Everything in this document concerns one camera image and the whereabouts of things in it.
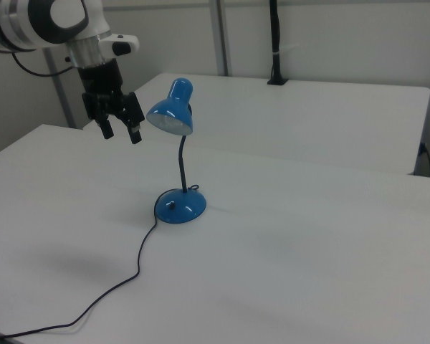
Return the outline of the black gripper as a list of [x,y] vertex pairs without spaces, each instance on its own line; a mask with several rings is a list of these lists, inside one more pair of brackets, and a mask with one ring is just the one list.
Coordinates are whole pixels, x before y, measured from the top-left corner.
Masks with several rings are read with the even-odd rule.
[[78,70],[85,92],[82,99],[88,118],[99,124],[104,139],[114,136],[108,117],[114,115],[127,124],[132,144],[142,141],[140,123],[145,120],[134,92],[123,92],[123,79],[117,60]]

